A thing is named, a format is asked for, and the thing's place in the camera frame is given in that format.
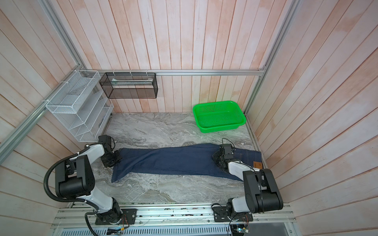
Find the dark blue denim trousers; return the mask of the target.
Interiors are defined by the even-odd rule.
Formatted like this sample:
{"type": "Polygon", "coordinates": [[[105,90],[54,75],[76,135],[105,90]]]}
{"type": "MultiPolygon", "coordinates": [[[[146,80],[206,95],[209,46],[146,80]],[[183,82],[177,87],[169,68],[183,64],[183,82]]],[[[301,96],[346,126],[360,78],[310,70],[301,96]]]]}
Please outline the dark blue denim trousers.
{"type": "Polygon", "coordinates": [[[111,181],[121,180],[129,173],[155,175],[211,176],[239,180],[216,166],[212,155],[220,149],[217,144],[196,144],[157,149],[122,148],[121,161],[113,167],[111,181]]]}

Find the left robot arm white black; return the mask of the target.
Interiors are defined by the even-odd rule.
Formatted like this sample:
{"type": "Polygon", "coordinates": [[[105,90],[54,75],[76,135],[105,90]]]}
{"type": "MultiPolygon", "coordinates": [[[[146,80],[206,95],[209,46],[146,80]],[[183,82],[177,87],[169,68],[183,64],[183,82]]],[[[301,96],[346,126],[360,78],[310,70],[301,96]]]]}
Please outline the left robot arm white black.
{"type": "Polygon", "coordinates": [[[122,210],[118,202],[95,186],[92,164],[101,160],[104,167],[113,167],[121,161],[115,141],[108,135],[98,137],[98,143],[86,145],[83,150],[66,157],[52,167],[55,172],[55,191],[49,197],[57,202],[83,202],[94,208],[94,215],[103,224],[119,224],[122,210]]]}

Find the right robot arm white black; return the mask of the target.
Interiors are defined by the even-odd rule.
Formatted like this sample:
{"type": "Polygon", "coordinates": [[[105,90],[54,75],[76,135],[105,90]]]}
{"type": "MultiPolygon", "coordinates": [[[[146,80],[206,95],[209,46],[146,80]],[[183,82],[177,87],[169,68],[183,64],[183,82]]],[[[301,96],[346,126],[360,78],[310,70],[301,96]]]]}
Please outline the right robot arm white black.
{"type": "Polygon", "coordinates": [[[240,220],[250,213],[282,210],[283,199],[279,192],[273,173],[269,169],[256,169],[234,158],[236,148],[231,144],[222,144],[212,155],[216,166],[223,172],[243,181],[245,196],[231,198],[225,207],[213,204],[215,216],[240,220]]]}

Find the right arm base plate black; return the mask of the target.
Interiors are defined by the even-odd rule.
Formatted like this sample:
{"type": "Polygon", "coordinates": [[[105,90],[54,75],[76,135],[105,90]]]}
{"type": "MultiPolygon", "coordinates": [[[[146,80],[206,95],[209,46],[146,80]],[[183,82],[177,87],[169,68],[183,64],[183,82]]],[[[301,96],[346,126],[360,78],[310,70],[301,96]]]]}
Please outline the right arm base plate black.
{"type": "Polygon", "coordinates": [[[250,212],[232,212],[228,207],[220,204],[211,205],[215,222],[252,222],[253,216],[250,212]]]}

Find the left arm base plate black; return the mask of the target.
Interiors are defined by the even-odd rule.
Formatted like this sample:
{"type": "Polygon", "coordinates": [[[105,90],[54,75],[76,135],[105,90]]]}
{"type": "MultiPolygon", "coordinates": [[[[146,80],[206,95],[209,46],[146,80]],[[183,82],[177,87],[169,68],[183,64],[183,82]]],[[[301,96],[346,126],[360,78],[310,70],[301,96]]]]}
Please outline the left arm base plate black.
{"type": "Polygon", "coordinates": [[[99,214],[96,217],[95,225],[133,225],[137,217],[136,208],[121,208],[120,217],[113,217],[109,213],[99,214]]]}

